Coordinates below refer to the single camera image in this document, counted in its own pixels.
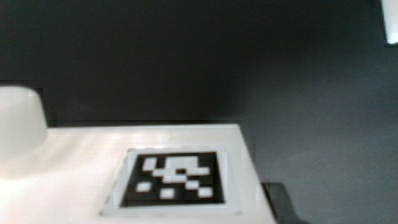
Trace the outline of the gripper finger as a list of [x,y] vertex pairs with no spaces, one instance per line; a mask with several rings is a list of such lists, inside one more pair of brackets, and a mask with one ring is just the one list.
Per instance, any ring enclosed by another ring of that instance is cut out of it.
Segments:
[[297,215],[284,184],[265,182],[261,183],[261,186],[277,224],[309,224]]

